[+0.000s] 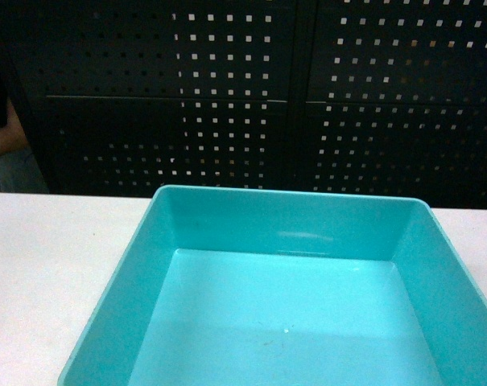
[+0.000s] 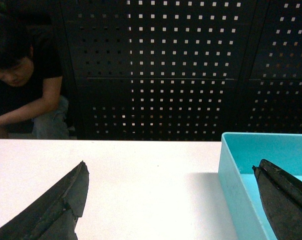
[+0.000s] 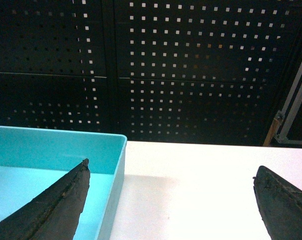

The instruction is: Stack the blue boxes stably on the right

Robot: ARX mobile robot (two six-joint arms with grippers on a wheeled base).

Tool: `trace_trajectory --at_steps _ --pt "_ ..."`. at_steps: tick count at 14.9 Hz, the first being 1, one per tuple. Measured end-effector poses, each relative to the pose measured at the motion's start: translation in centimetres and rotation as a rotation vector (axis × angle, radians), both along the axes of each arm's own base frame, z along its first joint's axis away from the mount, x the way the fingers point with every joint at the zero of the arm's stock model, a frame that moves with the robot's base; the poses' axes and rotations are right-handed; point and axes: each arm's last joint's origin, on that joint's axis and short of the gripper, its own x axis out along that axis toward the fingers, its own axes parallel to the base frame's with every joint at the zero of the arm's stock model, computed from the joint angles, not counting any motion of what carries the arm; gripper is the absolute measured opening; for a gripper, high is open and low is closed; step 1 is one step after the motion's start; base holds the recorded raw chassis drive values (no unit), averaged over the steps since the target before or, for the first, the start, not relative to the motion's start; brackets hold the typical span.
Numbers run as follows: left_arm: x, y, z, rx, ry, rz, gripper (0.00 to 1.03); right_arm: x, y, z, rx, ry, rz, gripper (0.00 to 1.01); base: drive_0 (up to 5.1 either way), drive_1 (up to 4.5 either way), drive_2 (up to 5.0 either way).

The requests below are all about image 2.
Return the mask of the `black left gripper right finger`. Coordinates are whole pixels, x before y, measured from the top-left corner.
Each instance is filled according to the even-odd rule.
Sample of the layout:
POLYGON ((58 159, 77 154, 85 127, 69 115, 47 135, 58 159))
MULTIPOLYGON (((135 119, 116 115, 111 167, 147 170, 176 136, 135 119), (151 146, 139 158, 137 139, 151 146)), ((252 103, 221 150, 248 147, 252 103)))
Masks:
POLYGON ((266 159, 252 170, 276 238, 302 240, 302 181, 266 159))

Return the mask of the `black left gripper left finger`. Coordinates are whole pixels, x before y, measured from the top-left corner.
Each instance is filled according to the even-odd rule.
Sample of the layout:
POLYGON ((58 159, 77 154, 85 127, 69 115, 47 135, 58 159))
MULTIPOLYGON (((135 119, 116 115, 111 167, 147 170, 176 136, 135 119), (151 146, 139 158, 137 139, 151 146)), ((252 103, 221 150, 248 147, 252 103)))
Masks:
POLYGON ((0 240, 76 240, 83 216, 89 171, 80 162, 31 205, 0 227, 0 240))

